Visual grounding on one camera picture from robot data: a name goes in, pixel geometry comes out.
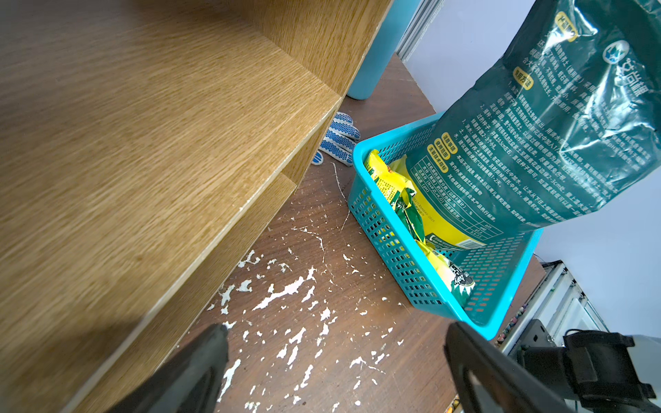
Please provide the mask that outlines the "large green fertilizer bag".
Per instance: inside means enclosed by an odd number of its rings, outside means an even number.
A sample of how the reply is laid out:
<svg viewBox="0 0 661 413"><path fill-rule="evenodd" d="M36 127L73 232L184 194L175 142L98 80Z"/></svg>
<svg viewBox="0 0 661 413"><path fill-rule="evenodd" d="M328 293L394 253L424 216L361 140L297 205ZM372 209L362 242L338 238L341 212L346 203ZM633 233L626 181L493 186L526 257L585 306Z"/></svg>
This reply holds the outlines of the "large green fertilizer bag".
<svg viewBox="0 0 661 413"><path fill-rule="evenodd" d="M598 211L660 165L659 2L534 3L405 165L439 250Z"/></svg>

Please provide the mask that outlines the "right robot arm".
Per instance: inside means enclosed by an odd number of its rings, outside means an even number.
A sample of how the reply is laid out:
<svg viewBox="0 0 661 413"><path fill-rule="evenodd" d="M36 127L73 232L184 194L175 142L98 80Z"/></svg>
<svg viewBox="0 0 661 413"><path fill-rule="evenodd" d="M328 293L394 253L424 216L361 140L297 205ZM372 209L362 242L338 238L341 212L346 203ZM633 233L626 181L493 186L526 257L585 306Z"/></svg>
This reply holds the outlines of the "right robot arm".
<svg viewBox="0 0 661 413"><path fill-rule="evenodd" d="M559 397L593 412L660 411L660 339L568 330L562 346L524 344L516 361Z"/></svg>

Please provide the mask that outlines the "teal plastic basket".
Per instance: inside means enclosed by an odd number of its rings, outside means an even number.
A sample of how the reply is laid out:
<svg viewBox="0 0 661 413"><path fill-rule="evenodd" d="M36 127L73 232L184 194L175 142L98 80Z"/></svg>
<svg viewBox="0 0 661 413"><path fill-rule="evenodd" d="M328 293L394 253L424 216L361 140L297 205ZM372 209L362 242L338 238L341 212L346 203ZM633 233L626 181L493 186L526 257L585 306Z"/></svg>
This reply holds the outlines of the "teal plastic basket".
<svg viewBox="0 0 661 413"><path fill-rule="evenodd" d="M353 153L356 176L349 209L411 304L421 311L467 323L487 340L502 330L516 291L540 241L528 232L472 251L453 251L449 260L473 277L476 285L462 306L437 275L423 251L368 174L364 160L376 150L392 161L427 139L439 114L360 142Z"/></svg>

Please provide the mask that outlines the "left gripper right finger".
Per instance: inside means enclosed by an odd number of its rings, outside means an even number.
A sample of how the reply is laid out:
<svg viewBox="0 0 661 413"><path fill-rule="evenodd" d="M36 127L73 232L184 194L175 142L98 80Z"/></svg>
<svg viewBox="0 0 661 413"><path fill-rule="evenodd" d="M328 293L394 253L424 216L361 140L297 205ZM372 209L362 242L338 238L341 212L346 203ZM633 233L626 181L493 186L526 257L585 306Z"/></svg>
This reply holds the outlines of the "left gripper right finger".
<svg viewBox="0 0 661 413"><path fill-rule="evenodd" d="M556 396L464 322L449 325L445 356L465 412L568 412Z"/></svg>

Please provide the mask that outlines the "yellow green bag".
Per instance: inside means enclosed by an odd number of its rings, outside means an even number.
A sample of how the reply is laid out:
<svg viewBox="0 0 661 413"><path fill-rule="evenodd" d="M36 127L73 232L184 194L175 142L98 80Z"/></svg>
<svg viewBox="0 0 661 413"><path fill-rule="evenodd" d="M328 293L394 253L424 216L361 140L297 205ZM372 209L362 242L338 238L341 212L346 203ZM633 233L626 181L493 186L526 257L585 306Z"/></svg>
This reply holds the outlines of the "yellow green bag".
<svg viewBox="0 0 661 413"><path fill-rule="evenodd" d="M461 307L468 304L475 288L475 280L468 272L455 265L447 256L437 253L427 244L417 241L418 247L434 268L447 290L451 292Z"/></svg>
<svg viewBox="0 0 661 413"><path fill-rule="evenodd" d="M364 166L409 234L417 242L424 243L423 220L413 203L413 198L417 194L413 182L392 170L383 161L377 150L370 151L364 161Z"/></svg>

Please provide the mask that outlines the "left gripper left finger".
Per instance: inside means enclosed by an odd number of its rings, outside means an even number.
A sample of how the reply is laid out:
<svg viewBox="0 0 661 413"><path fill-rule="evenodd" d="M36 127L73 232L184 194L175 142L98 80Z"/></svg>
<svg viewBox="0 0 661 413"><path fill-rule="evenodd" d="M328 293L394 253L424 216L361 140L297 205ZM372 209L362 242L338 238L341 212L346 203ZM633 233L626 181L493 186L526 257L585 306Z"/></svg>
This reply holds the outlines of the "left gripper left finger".
<svg viewBox="0 0 661 413"><path fill-rule="evenodd" d="M228 330L211 325L111 412L213 412L229 362Z"/></svg>

